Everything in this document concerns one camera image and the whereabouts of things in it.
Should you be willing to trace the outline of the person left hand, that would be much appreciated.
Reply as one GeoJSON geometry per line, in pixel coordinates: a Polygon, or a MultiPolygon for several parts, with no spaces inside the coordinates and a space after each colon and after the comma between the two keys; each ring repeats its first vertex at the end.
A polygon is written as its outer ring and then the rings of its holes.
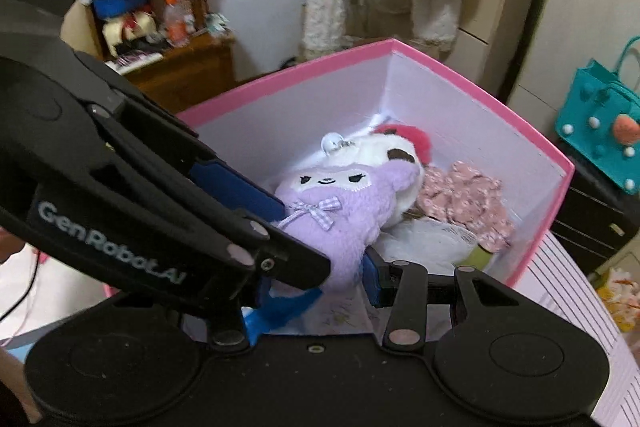
{"type": "Polygon", "coordinates": [[[13,255],[19,253],[25,247],[23,239],[11,234],[5,229],[0,229],[0,263],[3,265],[13,255]]]}

